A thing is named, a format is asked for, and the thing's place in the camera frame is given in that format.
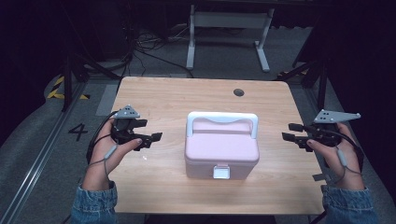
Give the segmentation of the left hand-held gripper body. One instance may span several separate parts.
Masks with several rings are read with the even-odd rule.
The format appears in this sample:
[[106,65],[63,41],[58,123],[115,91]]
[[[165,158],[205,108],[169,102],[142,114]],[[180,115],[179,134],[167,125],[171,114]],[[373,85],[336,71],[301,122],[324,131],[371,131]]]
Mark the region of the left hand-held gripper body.
[[132,139],[133,129],[137,126],[140,114],[131,105],[117,111],[113,116],[113,125],[110,132],[112,139],[118,144],[124,144]]

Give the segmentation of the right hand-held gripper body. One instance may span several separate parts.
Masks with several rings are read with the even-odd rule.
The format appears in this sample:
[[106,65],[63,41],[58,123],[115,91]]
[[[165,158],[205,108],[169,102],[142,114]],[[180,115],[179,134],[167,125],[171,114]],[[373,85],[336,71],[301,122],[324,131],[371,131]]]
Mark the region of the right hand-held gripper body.
[[360,119],[360,113],[346,113],[321,109],[309,125],[312,128],[312,138],[328,147],[336,147],[342,140],[348,141],[355,146],[354,141],[343,133],[340,133],[337,124],[343,121]]

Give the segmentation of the pink box with white handle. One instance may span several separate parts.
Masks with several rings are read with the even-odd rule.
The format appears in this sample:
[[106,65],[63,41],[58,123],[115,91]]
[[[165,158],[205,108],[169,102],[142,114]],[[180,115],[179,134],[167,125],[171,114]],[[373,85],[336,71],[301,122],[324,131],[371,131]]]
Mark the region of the pink box with white handle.
[[246,179],[260,160],[258,124],[252,113],[190,112],[184,152],[187,176]]

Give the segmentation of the person's left hand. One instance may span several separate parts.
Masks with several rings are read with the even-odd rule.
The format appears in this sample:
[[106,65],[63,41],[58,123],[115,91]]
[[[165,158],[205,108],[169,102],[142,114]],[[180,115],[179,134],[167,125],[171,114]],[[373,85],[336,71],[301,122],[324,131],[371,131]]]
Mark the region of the person's left hand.
[[97,135],[92,158],[81,184],[86,190],[109,189],[108,175],[120,164],[126,154],[142,142],[140,138],[137,138],[118,145],[110,136],[112,125],[113,119],[108,120]]

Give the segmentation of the person's right hand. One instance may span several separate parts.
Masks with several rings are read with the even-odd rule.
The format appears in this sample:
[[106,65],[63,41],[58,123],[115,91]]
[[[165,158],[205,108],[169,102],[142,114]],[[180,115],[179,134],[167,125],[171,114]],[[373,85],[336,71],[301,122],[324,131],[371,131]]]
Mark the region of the person's right hand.
[[325,159],[329,167],[337,175],[336,186],[338,188],[350,190],[365,189],[358,156],[354,146],[348,141],[342,140],[336,147],[322,145],[316,140],[308,140],[307,144]]

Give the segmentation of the grey floor plate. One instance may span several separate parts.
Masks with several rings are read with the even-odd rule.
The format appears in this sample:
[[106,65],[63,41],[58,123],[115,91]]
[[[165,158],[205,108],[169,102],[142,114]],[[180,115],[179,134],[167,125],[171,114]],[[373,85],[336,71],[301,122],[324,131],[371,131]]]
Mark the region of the grey floor plate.
[[111,112],[117,95],[117,85],[106,85],[104,93],[102,94],[99,105],[96,109],[96,116],[106,116]]

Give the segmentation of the black metal stand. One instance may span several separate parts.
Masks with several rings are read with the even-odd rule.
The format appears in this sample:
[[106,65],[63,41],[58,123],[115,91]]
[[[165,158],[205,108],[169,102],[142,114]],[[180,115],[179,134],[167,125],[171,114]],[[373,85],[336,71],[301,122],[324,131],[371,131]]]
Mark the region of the black metal stand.
[[306,72],[304,78],[301,80],[301,85],[306,89],[312,89],[314,84],[318,82],[317,109],[323,109],[325,106],[325,94],[329,73],[328,64],[328,60],[304,63],[289,72],[280,73],[275,78],[275,81],[286,81],[302,72]]
[[75,76],[78,82],[87,82],[89,80],[88,69],[84,67],[87,64],[91,68],[97,70],[99,73],[104,74],[111,79],[121,80],[110,70],[104,68],[99,63],[90,60],[82,55],[68,54],[64,61],[64,106],[62,111],[65,112],[73,102],[72,96],[72,76]]

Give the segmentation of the yellow black floor tape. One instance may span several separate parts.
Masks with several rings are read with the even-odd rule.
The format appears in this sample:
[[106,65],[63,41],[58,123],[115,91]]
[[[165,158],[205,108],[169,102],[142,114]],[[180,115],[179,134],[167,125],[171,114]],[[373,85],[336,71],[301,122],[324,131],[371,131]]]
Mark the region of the yellow black floor tape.
[[64,82],[64,76],[60,75],[57,77],[52,89],[50,90],[47,98],[56,98],[56,99],[64,99],[65,95],[63,93],[59,93],[58,90],[60,89],[61,85]]

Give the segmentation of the metal floor rail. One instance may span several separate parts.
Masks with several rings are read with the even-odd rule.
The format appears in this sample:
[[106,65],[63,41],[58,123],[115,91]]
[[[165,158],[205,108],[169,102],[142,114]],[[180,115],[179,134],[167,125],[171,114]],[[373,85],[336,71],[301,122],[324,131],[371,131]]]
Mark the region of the metal floor rail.
[[38,152],[37,156],[30,169],[26,172],[18,191],[15,193],[13,200],[7,207],[7,210],[0,218],[0,224],[13,224],[20,214],[25,202],[30,196],[35,184],[40,177],[49,157],[53,151],[54,144],[59,138],[60,131],[64,127],[67,119],[70,117],[72,110],[74,109],[77,100],[80,95],[84,92],[87,84],[78,83],[75,89],[72,91],[72,96],[70,97],[71,102],[64,112],[60,112],[57,116],[55,123],[53,124],[46,141],[44,142],[42,148]]

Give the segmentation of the white metal desk frame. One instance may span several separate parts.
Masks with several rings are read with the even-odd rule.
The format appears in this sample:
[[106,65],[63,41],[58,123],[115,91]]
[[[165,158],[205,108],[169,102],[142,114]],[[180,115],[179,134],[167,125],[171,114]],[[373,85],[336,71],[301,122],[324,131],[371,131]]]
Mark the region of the white metal desk frame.
[[195,28],[238,28],[238,29],[261,29],[262,36],[254,42],[259,62],[264,73],[270,72],[270,66],[263,49],[266,37],[275,10],[270,8],[264,13],[236,13],[236,12],[207,12],[197,11],[195,5],[191,5],[189,32],[190,40],[187,52],[186,68],[194,67],[195,55]]

